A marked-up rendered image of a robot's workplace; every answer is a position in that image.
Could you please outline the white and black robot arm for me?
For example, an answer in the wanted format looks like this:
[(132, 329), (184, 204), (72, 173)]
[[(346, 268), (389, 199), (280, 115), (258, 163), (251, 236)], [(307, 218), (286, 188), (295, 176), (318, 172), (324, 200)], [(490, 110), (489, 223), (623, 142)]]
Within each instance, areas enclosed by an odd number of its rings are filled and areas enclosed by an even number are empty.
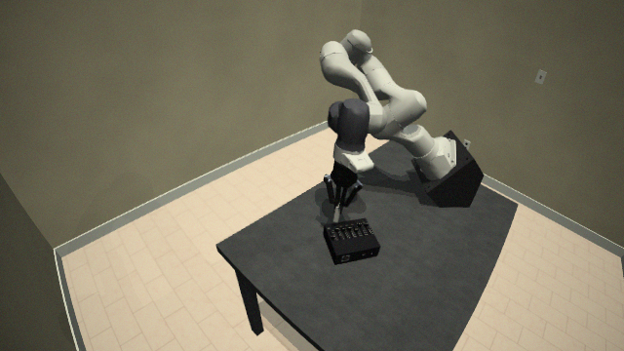
[[(402, 144), (418, 166), (421, 164), (426, 178), (441, 179), (456, 166), (455, 140), (443, 136), (434, 140), (422, 126), (410, 125), (426, 112), (425, 97), (399, 87), (371, 53), (371, 39), (357, 29), (340, 43), (330, 41), (322, 47), (325, 79), (360, 98), (336, 101), (329, 108), (328, 126), (337, 134), (333, 159), (355, 174), (372, 170), (373, 162), (365, 150), (369, 132), (376, 139)], [(382, 107), (379, 100), (386, 98), (390, 102)]]

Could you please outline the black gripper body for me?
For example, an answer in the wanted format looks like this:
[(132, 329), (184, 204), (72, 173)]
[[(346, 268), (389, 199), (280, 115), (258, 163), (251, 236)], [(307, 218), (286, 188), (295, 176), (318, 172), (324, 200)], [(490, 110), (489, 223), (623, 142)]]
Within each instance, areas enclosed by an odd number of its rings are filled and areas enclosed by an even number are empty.
[[(351, 177), (344, 177), (344, 176), (351, 176)], [(335, 160), (334, 160), (334, 163), (333, 163), (333, 170), (331, 172), (331, 178), (332, 178), (333, 182), (335, 183), (335, 185), (336, 185), (336, 180), (338, 178), (341, 178), (340, 187), (344, 187), (344, 182), (345, 182), (346, 179), (348, 179), (349, 183), (348, 183), (348, 187), (347, 188), (352, 186), (358, 180), (357, 174), (353, 173), (350, 169), (348, 169), (347, 167), (339, 164)]]

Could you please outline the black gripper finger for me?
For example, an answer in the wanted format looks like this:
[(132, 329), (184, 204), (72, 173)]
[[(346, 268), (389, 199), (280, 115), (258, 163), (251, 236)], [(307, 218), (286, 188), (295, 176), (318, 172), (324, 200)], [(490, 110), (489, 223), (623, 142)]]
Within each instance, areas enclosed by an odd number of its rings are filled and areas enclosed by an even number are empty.
[[(334, 204), (334, 218), (333, 218), (333, 222), (335, 222), (336, 220), (336, 215), (337, 215), (337, 209), (339, 206), (339, 200), (340, 200), (340, 191), (341, 191), (341, 187), (340, 187), (340, 183), (341, 183), (341, 178), (338, 178), (336, 180), (336, 192), (335, 192), (335, 199), (334, 199), (334, 194), (333, 194), (333, 189), (332, 189), (332, 177), (331, 174), (329, 175), (325, 175), (323, 178), (326, 186), (327, 186), (327, 190), (328, 190), (328, 195), (329, 195), (329, 200), (331, 204)], [(339, 197), (339, 200), (338, 200)]]
[(336, 215), (335, 222), (338, 222), (338, 218), (339, 218), (339, 215), (342, 212), (342, 208), (343, 207), (348, 207), (350, 205), (351, 201), (353, 200), (353, 198), (355, 197), (355, 195), (357, 194), (357, 192), (360, 191), (362, 189), (362, 187), (363, 187), (363, 183), (360, 182), (359, 180), (357, 180), (357, 182), (355, 183), (355, 187), (354, 187), (353, 191), (349, 195), (348, 199), (346, 201), (344, 201), (345, 195), (346, 195), (346, 191), (347, 191), (347, 187), (348, 187), (348, 183), (349, 183), (349, 180), (346, 179), (345, 182), (344, 182), (344, 187), (343, 187), (340, 203), (339, 203), (339, 206), (338, 206), (338, 209), (337, 209), (337, 215)]

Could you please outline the dark grey lighting desk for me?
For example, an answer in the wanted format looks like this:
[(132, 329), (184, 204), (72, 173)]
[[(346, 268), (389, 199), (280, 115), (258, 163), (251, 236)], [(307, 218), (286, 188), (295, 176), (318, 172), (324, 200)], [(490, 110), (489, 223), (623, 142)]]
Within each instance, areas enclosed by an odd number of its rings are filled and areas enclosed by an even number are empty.
[(378, 256), (380, 250), (365, 218), (324, 224), (323, 235), (334, 265)]

